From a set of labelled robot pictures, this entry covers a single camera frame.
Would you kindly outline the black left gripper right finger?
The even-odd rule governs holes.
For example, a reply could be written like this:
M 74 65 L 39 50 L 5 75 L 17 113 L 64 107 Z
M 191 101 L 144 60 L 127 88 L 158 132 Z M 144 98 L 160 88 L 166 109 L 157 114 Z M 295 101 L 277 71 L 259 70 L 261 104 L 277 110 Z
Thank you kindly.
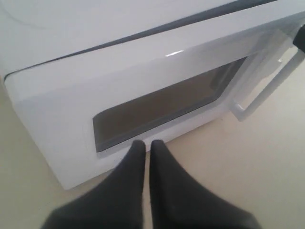
M 198 183 L 162 140 L 151 143 L 149 186 L 155 229 L 259 229 L 249 212 Z

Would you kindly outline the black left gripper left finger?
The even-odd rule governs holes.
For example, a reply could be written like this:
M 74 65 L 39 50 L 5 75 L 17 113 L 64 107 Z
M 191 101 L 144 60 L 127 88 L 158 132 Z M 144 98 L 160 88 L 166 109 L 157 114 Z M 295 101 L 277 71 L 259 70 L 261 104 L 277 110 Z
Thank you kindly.
M 95 188 L 55 209 L 44 229 L 141 229 L 145 144 L 133 141 L 120 164 Z

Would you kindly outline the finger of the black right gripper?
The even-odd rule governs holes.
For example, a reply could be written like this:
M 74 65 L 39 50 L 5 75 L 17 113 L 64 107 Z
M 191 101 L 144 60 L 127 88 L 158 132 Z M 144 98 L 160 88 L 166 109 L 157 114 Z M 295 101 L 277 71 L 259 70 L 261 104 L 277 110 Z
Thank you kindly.
M 293 40 L 293 45 L 305 53 L 305 25 L 301 26 L 298 30 Z

